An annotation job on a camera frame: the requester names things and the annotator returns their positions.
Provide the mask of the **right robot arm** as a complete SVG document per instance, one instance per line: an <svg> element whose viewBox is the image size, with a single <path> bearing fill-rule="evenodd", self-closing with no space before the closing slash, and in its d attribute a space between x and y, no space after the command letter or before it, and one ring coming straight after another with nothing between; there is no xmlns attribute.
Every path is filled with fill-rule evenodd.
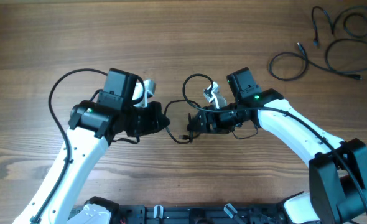
<svg viewBox="0 0 367 224"><path fill-rule="evenodd" d="M307 165L309 191L283 203L290 223L346 223L367 214L367 146L344 141L298 113L276 90L262 91L245 67L226 77L235 102L226 103L216 82L204 89L190 133L228 134L247 121L275 135Z"/></svg>

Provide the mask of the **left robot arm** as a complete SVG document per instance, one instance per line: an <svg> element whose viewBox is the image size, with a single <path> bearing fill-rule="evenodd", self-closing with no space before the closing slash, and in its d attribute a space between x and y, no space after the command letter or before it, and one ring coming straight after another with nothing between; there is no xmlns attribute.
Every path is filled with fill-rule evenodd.
<svg viewBox="0 0 367 224"><path fill-rule="evenodd" d="M103 88L75 105L68 129L60 132L63 145L37 193L14 223L119 223L119 205L91 198L74 217L71 210L90 172L115 136L138 144L141 136L158 133L170 124L161 104L149 101L156 84L112 68Z"/></svg>

